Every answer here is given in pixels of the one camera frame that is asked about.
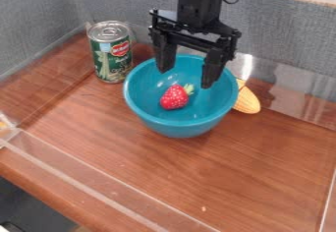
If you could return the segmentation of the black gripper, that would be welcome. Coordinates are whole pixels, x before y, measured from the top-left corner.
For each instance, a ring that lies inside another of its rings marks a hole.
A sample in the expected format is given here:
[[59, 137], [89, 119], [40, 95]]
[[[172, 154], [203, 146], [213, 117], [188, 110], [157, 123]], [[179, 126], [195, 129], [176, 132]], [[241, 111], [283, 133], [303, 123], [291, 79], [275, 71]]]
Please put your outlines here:
[[235, 58], [241, 32], [219, 19], [213, 19], [199, 28], [180, 22], [173, 11], [152, 9], [149, 15], [152, 25], [148, 29], [159, 71], [165, 73], [173, 68], [179, 45], [205, 52], [201, 87], [211, 88], [220, 77], [227, 61]]

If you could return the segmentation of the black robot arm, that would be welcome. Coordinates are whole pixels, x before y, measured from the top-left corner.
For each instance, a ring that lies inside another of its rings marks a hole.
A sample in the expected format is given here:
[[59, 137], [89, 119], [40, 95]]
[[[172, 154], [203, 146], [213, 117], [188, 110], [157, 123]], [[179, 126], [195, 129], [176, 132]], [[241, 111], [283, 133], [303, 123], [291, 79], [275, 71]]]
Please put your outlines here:
[[241, 32], [225, 25], [220, 17], [227, 0], [177, 0], [177, 10], [149, 11], [156, 67], [161, 73], [175, 67], [177, 46], [207, 54], [203, 65], [201, 87], [209, 88], [219, 80], [228, 61], [235, 58]]

